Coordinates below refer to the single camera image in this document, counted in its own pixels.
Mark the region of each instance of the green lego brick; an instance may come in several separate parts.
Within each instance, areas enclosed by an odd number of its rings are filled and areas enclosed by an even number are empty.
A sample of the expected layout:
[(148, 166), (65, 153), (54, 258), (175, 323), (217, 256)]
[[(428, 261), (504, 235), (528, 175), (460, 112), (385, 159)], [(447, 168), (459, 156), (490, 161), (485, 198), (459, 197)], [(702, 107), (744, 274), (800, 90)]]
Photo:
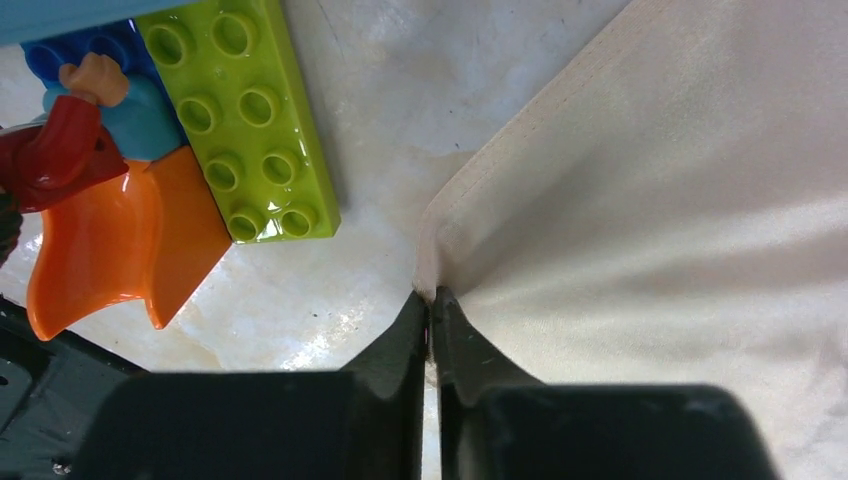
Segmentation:
[(277, 0), (136, 19), (236, 243), (331, 237), (341, 222)]

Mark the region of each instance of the marble surface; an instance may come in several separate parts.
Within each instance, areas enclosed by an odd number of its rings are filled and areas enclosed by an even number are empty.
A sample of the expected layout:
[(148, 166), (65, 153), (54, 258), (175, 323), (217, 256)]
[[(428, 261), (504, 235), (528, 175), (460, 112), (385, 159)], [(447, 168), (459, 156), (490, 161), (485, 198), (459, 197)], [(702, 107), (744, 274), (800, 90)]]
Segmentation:
[[(337, 368), (411, 290), (418, 220), (441, 186), (628, 0), (284, 2), (342, 206), (328, 240), (233, 247), (163, 331), (140, 302), (72, 330), (151, 370)], [(43, 88), (0, 48), (0, 125), (41, 113)], [(41, 246), (26, 218), (0, 291), (24, 303)], [(435, 390), (424, 477), (438, 478)]]

